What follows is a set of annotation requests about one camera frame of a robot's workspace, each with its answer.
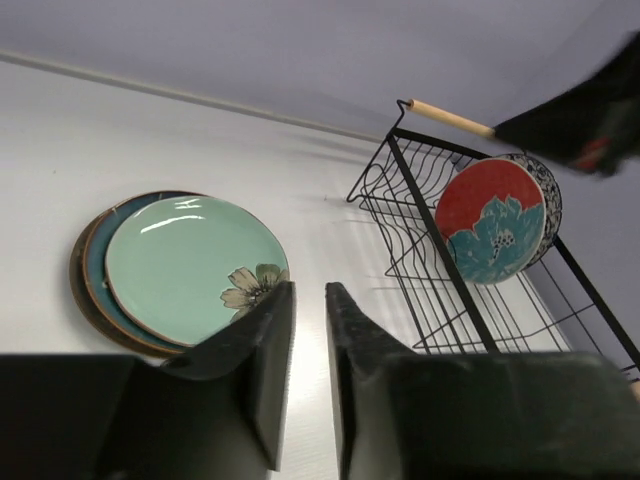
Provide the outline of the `grey deer plate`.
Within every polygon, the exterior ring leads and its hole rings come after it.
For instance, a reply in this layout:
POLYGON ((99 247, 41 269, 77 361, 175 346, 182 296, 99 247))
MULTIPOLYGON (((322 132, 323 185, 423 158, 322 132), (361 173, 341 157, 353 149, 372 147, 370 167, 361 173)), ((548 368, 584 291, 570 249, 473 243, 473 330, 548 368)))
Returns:
POLYGON ((83 251, 88 242, 89 234, 98 224, 98 221, 105 215, 106 211, 99 214, 87 224, 84 230, 77 237, 71 250, 68 266, 68 278, 71 294, 84 318, 105 338, 138 354, 166 359, 172 356, 171 352, 164 352, 156 347, 144 345, 140 341, 129 338, 127 335, 120 332, 119 329, 112 325, 110 321, 99 311, 89 295, 84 282, 82 268, 83 251))

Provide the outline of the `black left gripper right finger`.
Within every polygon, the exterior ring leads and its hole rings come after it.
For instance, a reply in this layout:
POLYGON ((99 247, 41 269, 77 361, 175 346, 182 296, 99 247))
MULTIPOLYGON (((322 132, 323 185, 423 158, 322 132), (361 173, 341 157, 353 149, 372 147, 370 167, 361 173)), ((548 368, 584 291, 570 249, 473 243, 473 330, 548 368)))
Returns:
POLYGON ((343 479, 635 479, 639 402, 584 353, 421 355, 326 291, 343 479))

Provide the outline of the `blue white floral plate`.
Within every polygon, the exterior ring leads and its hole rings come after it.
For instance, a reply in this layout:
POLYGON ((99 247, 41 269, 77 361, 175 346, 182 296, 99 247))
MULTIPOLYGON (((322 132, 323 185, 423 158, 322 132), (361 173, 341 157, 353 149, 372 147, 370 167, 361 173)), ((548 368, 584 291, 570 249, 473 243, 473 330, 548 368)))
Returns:
POLYGON ((527 170, 537 181, 544 195, 546 208, 545 229, 537 252, 527 264, 530 267, 547 253, 558 236, 563 214, 560 187, 551 170, 534 157, 519 153, 508 153, 500 155, 500 158, 513 161, 527 170))

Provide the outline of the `red teal flower plate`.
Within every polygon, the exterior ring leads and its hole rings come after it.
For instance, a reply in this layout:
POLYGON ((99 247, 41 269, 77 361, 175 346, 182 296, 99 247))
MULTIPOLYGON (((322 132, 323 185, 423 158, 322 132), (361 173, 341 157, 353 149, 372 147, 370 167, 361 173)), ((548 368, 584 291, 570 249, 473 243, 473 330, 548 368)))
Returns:
POLYGON ((518 163, 488 158, 460 171, 444 189, 435 223, 462 279, 501 283, 520 273, 541 244, 543 192, 518 163))

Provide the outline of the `mint green flower plate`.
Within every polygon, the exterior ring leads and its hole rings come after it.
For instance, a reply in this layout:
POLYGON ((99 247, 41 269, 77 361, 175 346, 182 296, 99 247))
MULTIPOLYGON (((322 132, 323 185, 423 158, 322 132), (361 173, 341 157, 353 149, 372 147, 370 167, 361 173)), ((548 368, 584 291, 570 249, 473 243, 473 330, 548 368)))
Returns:
POLYGON ((264 223, 200 195, 135 211, 111 237, 105 269, 124 313, 183 347, 241 318, 290 277, 284 249, 264 223))

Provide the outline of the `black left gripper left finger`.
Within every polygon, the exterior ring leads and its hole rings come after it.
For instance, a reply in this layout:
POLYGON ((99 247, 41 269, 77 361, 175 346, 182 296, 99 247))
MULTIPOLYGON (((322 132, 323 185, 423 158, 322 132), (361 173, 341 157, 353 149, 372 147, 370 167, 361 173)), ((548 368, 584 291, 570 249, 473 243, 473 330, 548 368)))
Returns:
POLYGON ((265 479, 279 466, 295 287, 162 365, 1 359, 5 479, 265 479))

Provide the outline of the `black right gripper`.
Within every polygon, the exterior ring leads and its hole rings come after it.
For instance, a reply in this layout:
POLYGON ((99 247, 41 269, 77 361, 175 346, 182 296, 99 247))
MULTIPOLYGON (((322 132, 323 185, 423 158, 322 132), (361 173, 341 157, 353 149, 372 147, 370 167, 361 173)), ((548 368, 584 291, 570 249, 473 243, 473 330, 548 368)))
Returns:
POLYGON ((590 78, 493 130, 497 140, 565 168, 615 175, 639 155, 639 33, 590 78))

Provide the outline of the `dark blue blossom plate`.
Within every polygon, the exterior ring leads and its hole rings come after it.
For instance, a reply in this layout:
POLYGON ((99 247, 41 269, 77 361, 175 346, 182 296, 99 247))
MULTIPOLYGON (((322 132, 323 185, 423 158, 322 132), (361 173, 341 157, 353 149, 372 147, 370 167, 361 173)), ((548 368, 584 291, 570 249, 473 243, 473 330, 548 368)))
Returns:
POLYGON ((107 247, 119 226, 138 210, 159 200, 188 196, 188 191, 161 190, 143 193, 126 199, 106 210, 106 215, 89 234, 83 251, 82 268, 84 282, 99 311, 129 338, 138 340, 144 345, 156 347, 172 355, 183 352, 186 348, 156 337, 133 322, 116 302, 109 288, 105 255, 107 247))

